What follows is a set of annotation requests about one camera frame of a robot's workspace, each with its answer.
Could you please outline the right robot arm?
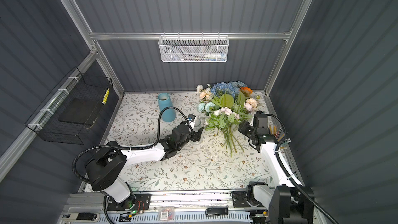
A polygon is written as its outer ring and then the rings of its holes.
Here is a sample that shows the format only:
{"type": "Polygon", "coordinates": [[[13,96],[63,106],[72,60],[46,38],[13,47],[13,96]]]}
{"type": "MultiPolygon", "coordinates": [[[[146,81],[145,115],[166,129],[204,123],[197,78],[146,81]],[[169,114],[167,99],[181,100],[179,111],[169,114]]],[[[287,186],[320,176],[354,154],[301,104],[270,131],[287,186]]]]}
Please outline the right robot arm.
{"type": "Polygon", "coordinates": [[[272,177],[270,183],[251,182],[246,191],[247,202],[252,206],[263,205],[271,224],[312,224],[314,193],[302,185],[280,156],[283,141],[278,141],[271,133],[269,117],[281,123],[275,115],[258,111],[252,123],[244,121],[238,127],[239,132],[248,138],[249,144],[267,162],[272,177]]]}

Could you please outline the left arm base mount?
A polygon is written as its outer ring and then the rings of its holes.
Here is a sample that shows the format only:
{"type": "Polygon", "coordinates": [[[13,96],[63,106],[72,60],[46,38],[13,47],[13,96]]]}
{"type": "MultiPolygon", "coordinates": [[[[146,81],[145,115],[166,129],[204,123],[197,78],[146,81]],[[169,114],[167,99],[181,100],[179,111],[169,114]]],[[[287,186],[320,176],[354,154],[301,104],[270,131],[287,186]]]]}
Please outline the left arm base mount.
{"type": "Polygon", "coordinates": [[[151,194],[135,194],[121,203],[110,197],[107,200],[106,209],[108,211],[146,211],[149,209],[151,197],[151,194]]]}

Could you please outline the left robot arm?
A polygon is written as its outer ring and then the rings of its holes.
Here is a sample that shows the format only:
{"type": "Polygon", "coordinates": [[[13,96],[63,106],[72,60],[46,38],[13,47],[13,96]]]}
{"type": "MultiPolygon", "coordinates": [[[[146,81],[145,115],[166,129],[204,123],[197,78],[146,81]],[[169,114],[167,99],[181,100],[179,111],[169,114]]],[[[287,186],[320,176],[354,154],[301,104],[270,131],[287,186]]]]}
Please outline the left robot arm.
{"type": "Polygon", "coordinates": [[[190,130],[183,123],[175,127],[170,135],[149,147],[125,147],[111,142],[100,148],[85,165],[88,184],[93,191],[102,192],[117,203],[135,201],[128,183],[119,177],[123,168],[143,162],[168,160],[176,156],[189,141],[199,142],[203,130],[203,127],[190,130]]]}

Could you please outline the blue hydrangea flower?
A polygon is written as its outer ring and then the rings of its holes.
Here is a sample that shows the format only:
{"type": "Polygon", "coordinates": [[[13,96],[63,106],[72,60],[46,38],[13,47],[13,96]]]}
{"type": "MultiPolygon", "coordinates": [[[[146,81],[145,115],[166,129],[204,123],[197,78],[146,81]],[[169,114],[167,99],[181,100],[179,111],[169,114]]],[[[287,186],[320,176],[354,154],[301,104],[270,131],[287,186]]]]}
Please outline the blue hydrangea flower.
{"type": "Polygon", "coordinates": [[[239,94],[240,89],[246,86],[247,85],[241,81],[231,81],[228,83],[220,82],[214,84],[211,87],[210,92],[217,97],[221,97],[224,94],[229,94],[235,98],[239,94]]]}

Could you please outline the clear glass vase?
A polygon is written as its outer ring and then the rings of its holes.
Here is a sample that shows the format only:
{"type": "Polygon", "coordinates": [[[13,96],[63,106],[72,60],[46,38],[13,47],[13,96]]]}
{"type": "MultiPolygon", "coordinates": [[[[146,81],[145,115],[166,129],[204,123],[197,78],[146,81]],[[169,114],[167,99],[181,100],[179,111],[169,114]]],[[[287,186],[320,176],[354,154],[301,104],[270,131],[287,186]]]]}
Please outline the clear glass vase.
{"type": "Polygon", "coordinates": [[[199,128],[201,126],[201,120],[199,118],[199,116],[196,116],[195,121],[194,121],[194,127],[195,128],[199,128]]]}

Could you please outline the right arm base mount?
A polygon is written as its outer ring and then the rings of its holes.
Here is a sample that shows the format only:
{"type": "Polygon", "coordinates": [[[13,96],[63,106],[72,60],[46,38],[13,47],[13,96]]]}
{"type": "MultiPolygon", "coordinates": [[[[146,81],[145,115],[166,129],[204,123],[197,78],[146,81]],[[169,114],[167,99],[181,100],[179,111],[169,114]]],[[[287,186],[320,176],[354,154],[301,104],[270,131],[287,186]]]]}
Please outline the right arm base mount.
{"type": "Polygon", "coordinates": [[[261,207],[265,206],[259,201],[252,197],[247,196],[247,191],[233,191],[230,193],[230,197],[234,207],[261,207]]]}

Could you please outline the peach peony stem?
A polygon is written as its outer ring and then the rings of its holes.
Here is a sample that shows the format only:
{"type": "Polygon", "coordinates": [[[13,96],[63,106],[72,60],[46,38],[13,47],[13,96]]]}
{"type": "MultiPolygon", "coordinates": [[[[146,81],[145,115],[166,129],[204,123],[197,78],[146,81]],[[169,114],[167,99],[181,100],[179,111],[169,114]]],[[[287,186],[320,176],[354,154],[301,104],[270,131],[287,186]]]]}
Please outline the peach peony stem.
{"type": "Polygon", "coordinates": [[[244,108],[247,112],[253,113],[258,109],[259,102],[255,98],[249,98],[244,103],[244,108]]]}

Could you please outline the lilac white flower bunch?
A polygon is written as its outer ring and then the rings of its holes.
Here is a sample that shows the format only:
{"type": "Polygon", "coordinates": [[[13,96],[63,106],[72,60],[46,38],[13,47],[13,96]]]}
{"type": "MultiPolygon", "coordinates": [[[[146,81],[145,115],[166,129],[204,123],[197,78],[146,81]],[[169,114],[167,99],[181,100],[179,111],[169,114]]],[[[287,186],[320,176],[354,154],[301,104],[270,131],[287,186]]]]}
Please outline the lilac white flower bunch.
{"type": "Polygon", "coordinates": [[[234,121],[234,120],[240,120],[240,115],[233,112],[230,108],[228,107],[222,107],[219,110],[214,111],[215,116],[226,116],[229,121],[234,121]]]}

